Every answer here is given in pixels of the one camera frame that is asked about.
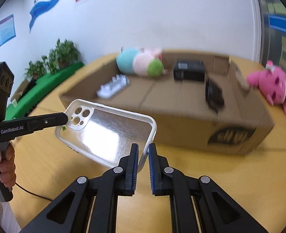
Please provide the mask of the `person left hand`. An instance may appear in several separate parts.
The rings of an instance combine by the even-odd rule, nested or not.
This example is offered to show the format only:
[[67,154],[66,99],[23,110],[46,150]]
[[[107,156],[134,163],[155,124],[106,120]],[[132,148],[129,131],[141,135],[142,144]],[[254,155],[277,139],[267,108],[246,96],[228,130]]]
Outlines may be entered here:
[[0,182],[5,187],[12,188],[16,184],[16,165],[14,163],[15,151],[11,143],[8,144],[7,150],[5,151],[5,158],[2,159],[0,152]]

